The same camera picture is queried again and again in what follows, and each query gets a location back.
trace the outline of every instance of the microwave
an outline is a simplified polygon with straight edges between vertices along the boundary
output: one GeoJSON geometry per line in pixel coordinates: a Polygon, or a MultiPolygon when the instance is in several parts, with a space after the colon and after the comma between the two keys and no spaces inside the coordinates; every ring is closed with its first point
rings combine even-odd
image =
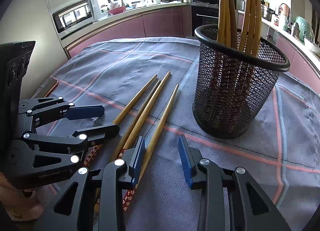
{"type": "Polygon", "coordinates": [[[100,17],[101,11],[97,0],[72,0],[58,7],[52,14],[61,40],[100,17]]]}

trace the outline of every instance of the stainless steel pot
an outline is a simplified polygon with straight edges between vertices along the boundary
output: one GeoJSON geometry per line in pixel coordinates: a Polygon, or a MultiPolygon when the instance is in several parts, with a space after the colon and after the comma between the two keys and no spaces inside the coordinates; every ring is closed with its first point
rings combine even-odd
{"type": "Polygon", "coordinates": [[[276,12],[267,6],[263,5],[261,6],[261,17],[271,22],[271,16],[275,14],[276,12]]]}

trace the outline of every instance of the oven door handle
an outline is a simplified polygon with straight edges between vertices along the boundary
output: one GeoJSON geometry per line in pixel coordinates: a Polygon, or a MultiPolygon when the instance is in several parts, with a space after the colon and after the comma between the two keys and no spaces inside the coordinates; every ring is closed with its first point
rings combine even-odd
{"type": "Polygon", "coordinates": [[[209,18],[215,18],[215,19],[219,19],[218,17],[207,16],[207,15],[201,15],[201,14],[196,14],[196,16],[201,16],[201,17],[209,17],[209,18]]]}

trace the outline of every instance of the mesh utensil holder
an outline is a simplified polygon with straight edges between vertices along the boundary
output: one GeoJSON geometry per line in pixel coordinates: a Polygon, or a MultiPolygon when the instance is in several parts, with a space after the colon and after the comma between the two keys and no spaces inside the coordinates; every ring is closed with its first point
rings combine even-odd
{"type": "MultiPolygon", "coordinates": [[[[193,115],[199,126],[219,138],[243,134],[271,93],[288,58],[261,38],[258,57],[216,42],[217,25],[195,30],[201,42],[193,115]]],[[[241,31],[238,30],[238,45],[241,31]]]]}

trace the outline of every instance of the pink cabinet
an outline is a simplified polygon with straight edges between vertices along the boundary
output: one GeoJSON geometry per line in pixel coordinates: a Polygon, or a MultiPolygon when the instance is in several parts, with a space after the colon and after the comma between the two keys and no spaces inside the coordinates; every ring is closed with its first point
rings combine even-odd
{"type": "Polygon", "coordinates": [[[242,24],[243,24],[243,18],[244,18],[244,15],[243,14],[238,14],[238,29],[242,29],[242,24]]]}
{"type": "Polygon", "coordinates": [[[296,48],[282,36],[278,37],[276,46],[287,56],[291,63],[293,60],[294,53],[296,52],[296,48]]]}
{"type": "Polygon", "coordinates": [[[99,42],[107,41],[113,39],[121,38],[144,38],[145,33],[143,30],[142,17],[137,17],[129,21],[117,24],[111,28],[105,29],[102,32],[90,37],[89,39],[83,41],[79,45],[75,46],[69,50],[71,57],[79,54],[83,48],[88,47],[89,45],[99,42]]]}
{"type": "Polygon", "coordinates": [[[297,51],[294,53],[289,72],[308,84],[316,93],[320,93],[320,79],[297,51]]]}
{"type": "Polygon", "coordinates": [[[181,37],[180,8],[169,8],[142,16],[146,37],[181,37]]]}

